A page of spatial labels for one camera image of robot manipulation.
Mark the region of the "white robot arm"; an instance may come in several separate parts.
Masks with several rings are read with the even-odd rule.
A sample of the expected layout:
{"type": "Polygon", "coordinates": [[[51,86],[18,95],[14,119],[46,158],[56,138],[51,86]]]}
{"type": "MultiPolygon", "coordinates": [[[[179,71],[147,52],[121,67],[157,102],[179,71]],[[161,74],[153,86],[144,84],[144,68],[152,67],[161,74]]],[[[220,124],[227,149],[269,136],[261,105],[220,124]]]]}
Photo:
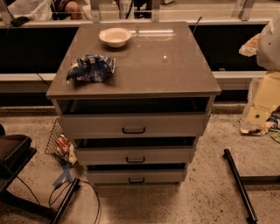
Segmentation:
{"type": "Polygon", "coordinates": [[[262,29],[256,60],[268,71],[280,71],[280,10],[262,29]]]}

